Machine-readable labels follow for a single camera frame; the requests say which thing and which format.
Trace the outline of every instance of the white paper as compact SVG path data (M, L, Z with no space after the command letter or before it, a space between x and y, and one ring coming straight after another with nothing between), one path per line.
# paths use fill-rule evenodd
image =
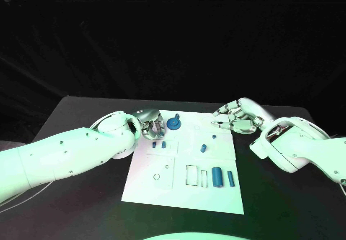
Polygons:
M164 123L179 114L181 127L179 130L166 128L155 148L153 141L140 137L121 200L243 215L232 132L210 124L212 121L228 122L228 116L164 110L160 113ZM197 166L197 186L186 185L187 165ZM215 167L222 169L222 188L213 187ZM207 187L202 187L202 171L206 171ZM232 171L235 187L229 184L228 171Z

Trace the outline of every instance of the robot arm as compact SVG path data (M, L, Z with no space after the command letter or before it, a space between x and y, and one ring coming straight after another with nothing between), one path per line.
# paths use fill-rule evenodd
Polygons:
M266 157L288 173L297 172L313 163L326 176L346 186L346 138L331 139L327 133L307 120L275 117L248 98L226 104L215 113L228 114L229 122L212 122L222 129L239 134L262 131L249 145L261 159Z
M0 203L36 186L82 174L111 158L125 158L135 150L141 133L150 140L161 138L160 111L138 112L135 116L114 112L91 129L66 131L0 152ZM150 129L154 124L157 133Z

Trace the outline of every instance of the dark background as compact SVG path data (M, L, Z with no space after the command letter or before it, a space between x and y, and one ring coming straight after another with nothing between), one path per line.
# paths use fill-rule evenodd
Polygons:
M344 4L1 0L0 16L1 140L30 143L65 96L246 97L343 134Z

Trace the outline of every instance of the blue object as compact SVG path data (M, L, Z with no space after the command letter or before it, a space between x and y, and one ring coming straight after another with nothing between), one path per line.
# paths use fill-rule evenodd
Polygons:
M222 180L222 169L219 167L212 168L212 184L215 188L223 187L223 180Z
M174 117L171 119L168 119L168 121L167 121L167 128L173 131L181 127L181 122L180 122L179 118L180 118L180 116L179 116L179 114L176 114Z
M228 179L229 179L229 184L230 184L230 188L233 188L235 185L235 180L233 180L233 174L230 171L226 172L228 173Z
M207 146L203 144L203 145L202 145L200 152L204 153L204 152L206 152L206 149L207 149Z

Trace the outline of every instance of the table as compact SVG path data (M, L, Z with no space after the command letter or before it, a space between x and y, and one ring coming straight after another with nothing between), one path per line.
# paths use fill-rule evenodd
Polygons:
M223 104L68 96L34 142L69 130L88 128L115 111L131 114L155 108L213 113ZM314 122L304 108L264 108L277 117L301 117ZM346 239L341 218L346 198L340 186L311 164L290 174L268 158L261 160L249 150L259 134L233 133L245 215L121 202L130 155L53 182L37 197L4 212L0 215L0 239L142 240L180 232L215 233L251 240ZM30 197L40 189L31 189L24 195Z

